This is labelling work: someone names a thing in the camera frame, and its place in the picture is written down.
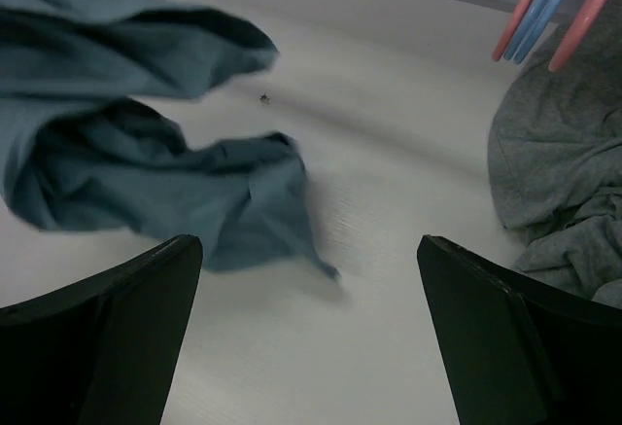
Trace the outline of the blue t shirt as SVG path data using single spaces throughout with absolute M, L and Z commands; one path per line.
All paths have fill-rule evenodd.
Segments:
M 1 0 L 1 196 L 47 231 L 191 234 L 215 271 L 303 257 L 327 277 L 295 142 L 194 149 L 146 96 L 195 99 L 266 71 L 251 22 L 167 0 Z

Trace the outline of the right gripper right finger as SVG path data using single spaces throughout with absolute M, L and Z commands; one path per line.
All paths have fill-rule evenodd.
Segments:
M 460 423 L 620 423 L 620 309 L 440 236 L 417 262 Z

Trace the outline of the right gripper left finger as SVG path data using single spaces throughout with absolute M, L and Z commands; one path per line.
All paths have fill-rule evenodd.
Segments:
M 195 236 L 1 310 L 4 424 L 157 424 L 203 258 Z

